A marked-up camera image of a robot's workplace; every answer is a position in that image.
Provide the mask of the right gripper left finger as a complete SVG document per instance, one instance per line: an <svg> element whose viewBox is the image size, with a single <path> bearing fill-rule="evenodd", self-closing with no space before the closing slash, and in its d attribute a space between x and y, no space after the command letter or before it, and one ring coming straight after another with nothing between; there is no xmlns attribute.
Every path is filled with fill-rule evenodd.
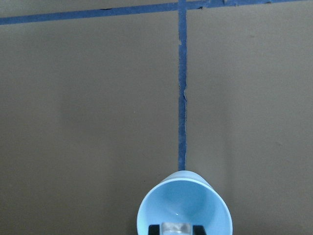
<svg viewBox="0 0 313 235"><path fill-rule="evenodd" d="M148 235L160 235L160 225L150 225L148 227Z"/></svg>

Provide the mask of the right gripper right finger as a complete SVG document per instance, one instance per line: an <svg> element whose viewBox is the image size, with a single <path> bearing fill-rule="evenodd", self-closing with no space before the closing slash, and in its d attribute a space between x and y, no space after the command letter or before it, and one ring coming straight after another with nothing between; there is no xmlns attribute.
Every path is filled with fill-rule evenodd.
<svg viewBox="0 0 313 235"><path fill-rule="evenodd" d="M202 225L193 225L193 235L205 235L205 228Z"/></svg>

